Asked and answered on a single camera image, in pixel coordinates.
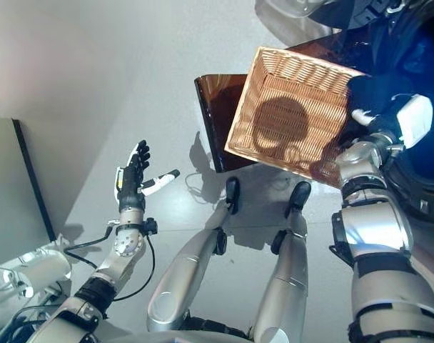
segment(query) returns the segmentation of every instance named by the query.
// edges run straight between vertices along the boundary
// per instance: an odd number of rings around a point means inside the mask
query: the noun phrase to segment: silver robot leg
[[[286,211],[288,229],[271,245],[279,258],[251,332],[255,343],[301,341],[308,296],[307,227],[301,210],[310,192],[308,182],[296,185]]]
[[[186,243],[177,254],[153,293],[147,310],[147,329],[162,332],[180,329],[188,309],[199,290],[212,254],[226,250],[223,223],[238,211],[239,182],[226,182],[226,203],[221,209],[221,222],[216,229],[204,229]]]

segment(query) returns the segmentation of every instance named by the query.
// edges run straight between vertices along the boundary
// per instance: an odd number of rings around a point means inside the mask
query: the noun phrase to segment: wire
[[[63,287],[60,285],[60,282],[55,281],[55,283],[56,283],[57,286],[59,286],[59,288],[60,288],[60,295],[64,294]]]
[[[133,292],[133,293],[131,293],[129,295],[126,295],[124,297],[120,297],[120,298],[114,299],[115,302],[120,302],[121,300],[125,300],[125,299],[131,298],[131,297],[137,295],[144,288],[146,288],[146,286],[148,285],[148,283],[152,280],[153,272],[155,271],[155,250],[153,249],[153,245],[152,245],[150,237],[146,236],[146,238],[147,238],[148,245],[150,246],[151,252],[152,252],[152,270],[151,270],[151,274],[148,276],[146,282],[144,282],[144,284],[142,285],[142,287],[140,289],[138,289],[137,291],[135,291],[135,292]]]
[[[92,261],[84,259],[83,257],[80,257],[79,255],[73,254],[72,252],[68,252],[68,251],[65,251],[65,250],[64,250],[64,253],[67,254],[68,256],[71,256],[71,257],[75,258],[75,259],[78,259],[79,261],[87,263],[93,269],[98,268],[98,266],[96,264],[94,264]]]
[[[98,244],[98,243],[100,243],[102,241],[105,241],[111,235],[111,232],[112,232],[112,227],[107,227],[106,228],[106,232],[104,233],[104,236],[102,236],[102,238],[98,238],[98,239],[95,239],[94,241],[89,241],[89,242],[86,242],[86,243],[81,243],[81,244],[73,245],[71,247],[66,247],[65,249],[63,249],[63,252],[65,254],[67,254],[68,256],[71,256],[71,257],[73,257],[73,258],[75,258],[75,259],[77,259],[79,261],[87,263],[93,269],[97,269],[98,266],[96,264],[94,264],[92,261],[84,259],[83,257],[80,257],[79,255],[76,255],[76,254],[74,254],[72,252],[69,252],[69,251],[70,250],[79,249],[79,248],[89,247],[91,245]]]
[[[43,324],[46,320],[30,320],[28,322],[22,322],[17,324],[15,327],[11,329],[9,332],[9,338],[7,340],[7,343],[12,343],[14,339],[14,335],[16,334],[16,331],[22,327],[26,327],[28,325],[35,325],[35,324]]]
[[[11,319],[11,323],[13,324],[19,316],[25,311],[29,311],[30,309],[53,309],[54,307],[59,307],[59,305],[36,305],[36,306],[28,306],[20,309]]]

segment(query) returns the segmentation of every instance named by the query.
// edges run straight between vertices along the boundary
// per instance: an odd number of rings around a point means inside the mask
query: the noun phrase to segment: wicker basket
[[[337,187],[346,85],[357,75],[321,59],[258,48],[225,150]]]

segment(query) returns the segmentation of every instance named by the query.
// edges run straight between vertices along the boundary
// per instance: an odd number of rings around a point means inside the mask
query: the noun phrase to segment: grey panel
[[[0,264],[48,242],[12,120],[0,119]]]

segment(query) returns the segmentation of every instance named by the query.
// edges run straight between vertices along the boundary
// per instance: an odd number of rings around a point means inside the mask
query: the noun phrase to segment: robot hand
[[[114,197],[119,204],[119,211],[127,204],[120,205],[120,201],[128,201],[124,197],[131,197],[138,204],[143,204],[144,197],[151,195],[179,176],[179,170],[174,169],[167,174],[160,175],[143,182],[144,170],[149,166],[149,147],[146,141],[140,141],[131,152],[126,167],[118,167],[114,182]]]
[[[348,82],[348,88],[350,115],[369,134],[383,133],[392,144],[404,144],[409,149],[430,131],[431,101],[415,94],[405,77],[357,76]]]

